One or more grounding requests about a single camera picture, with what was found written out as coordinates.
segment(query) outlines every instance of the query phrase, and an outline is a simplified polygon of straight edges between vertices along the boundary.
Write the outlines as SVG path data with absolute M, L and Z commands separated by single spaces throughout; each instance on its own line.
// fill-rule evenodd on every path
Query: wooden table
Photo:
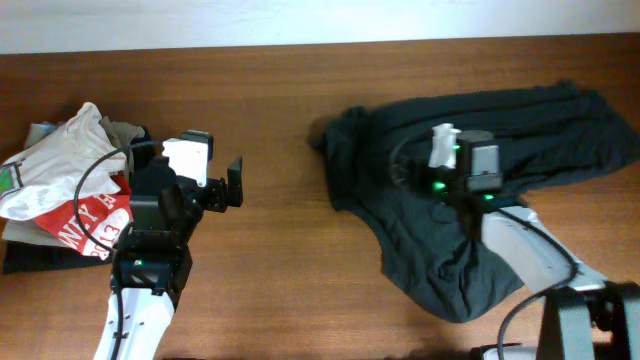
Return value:
M 640 36 L 119 51 L 0 57 L 1 148 L 30 122 L 70 118 L 84 101 L 157 139 L 216 137 L 210 173 L 244 156 L 245 203 L 208 214 L 157 358 L 445 358 L 495 342 L 526 290 L 473 322 L 421 310 L 380 272 L 380 247 L 331 208 L 312 124 L 349 106 L 551 85 L 601 91 L 640 130 Z M 546 226 L 616 281 L 640 281 L 640 166 L 527 196 Z M 0 358 L 88 359 L 102 332 L 107 266 L 0 277 Z M 508 340 L 535 343 L 541 308 Z

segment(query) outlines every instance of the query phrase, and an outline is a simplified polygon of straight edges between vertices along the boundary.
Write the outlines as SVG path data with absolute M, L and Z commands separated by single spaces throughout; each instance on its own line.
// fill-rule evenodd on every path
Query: pile of clothes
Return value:
M 73 195 L 80 178 L 100 157 L 122 146 L 151 140 L 140 126 L 102 117 L 92 103 L 57 125 L 32 124 L 25 150 L 0 167 L 0 216 L 9 219 L 4 273 L 109 263 L 109 253 L 80 230 Z M 79 200 L 85 228 L 109 246 L 131 221 L 128 180 L 146 166 L 153 148 L 119 153 L 87 177 Z

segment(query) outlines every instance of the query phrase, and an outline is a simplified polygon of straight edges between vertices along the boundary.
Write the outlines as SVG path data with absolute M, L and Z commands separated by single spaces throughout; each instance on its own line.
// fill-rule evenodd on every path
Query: white plastic tab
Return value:
M 453 124 L 443 123 L 433 127 L 433 145 L 429 157 L 429 167 L 437 168 L 446 166 L 450 169 L 456 167 L 456 136 L 460 130 Z
M 176 175 L 193 179 L 200 187 L 207 185 L 209 145 L 181 139 L 169 139 L 162 145 L 162 155 L 169 158 L 169 167 Z

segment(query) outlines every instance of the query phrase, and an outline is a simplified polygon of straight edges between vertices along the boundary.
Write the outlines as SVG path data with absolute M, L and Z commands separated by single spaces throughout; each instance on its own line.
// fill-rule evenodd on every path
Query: black cloth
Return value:
M 2 274 L 76 269 L 108 264 L 111 264 L 111 255 L 101 260 L 96 256 L 82 256 L 71 248 L 7 241 Z
M 131 140 L 132 145 L 152 140 L 149 129 L 147 129 L 146 126 L 142 126 L 142 128 L 144 129 L 144 136 Z M 147 167 L 151 160 L 153 160 L 156 156 L 156 149 L 153 146 L 142 146 L 133 148 L 131 153 L 133 154 L 133 170 L 138 172 Z
M 496 254 L 469 240 L 456 211 L 393 187 L 389 153 L 403 139 L 452 123 L 487 130 L 500 148 L 504 190 L 523 193 L 609 174 L 640 158 L 638 134 L 595 91 L 552 87 L 412 99 L 348 110 L 313 145 L 325 155 L 331 203 L 365 221 L 380 242 L 384 274 L 430 313 L 473 320 L 522 286 Z M 403 161 L 427 160 L 431 138 Z

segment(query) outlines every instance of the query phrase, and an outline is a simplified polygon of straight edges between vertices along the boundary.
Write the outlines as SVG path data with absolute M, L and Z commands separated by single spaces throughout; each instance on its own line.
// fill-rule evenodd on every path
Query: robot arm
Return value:
M 188 131 L 163 146 L 164 157 L 131 179 L 133 223 L 117 244 L 113 277 L 118 276 L 119 286 L 112 278 L 114 293 L 94 360 L 153 358 L 189 277 L 187 243 L 204 211 L 225 212 L 243 202 L 241 158 L 227 170 L 228 186 L 222 178 L 207 178 L 211 135 Z M 119 349 L 118 289 L 123 307 Z
M 607 359 L 640 360 L 640 287 L 607 281 L 571 254 L 533 210 L 501 193 L 498 144 L 491 133 L 459 131 L 451 124 L 436 126 L 433 133 L 428 164 L 403 163 L 398 153 L 407 141 L 396 146 L 389 158 L 391 180 L 456 207 L 469 237 L 499 255 L 534 293 L 505 318 L 499 347 L 510 319 L 545 298 L 538 347 L 508 347 L 503 359 L 592 360 L 604 353 Z M 612 333 L 600 353 L 594 352 L 592 325 Z M 496 360 L 498 354 L 496 347 L 483 347 L 471 358 Z
M 570 287 L 577 291 L 588 291 L 605 286 L 607 278 L 571 254 L 542 225 L 535 211 L 522 206 L 510 206 L 502 210 L 537 227 L 570 254 L 579 267 L 578 275 L 571 281 Z M 481 231 L 484 245 L 509 264 L 531 292 L 537 293 L 569 277 L 572 264 L 563 254 L 546 239 L 502 213 L 483 215 Z

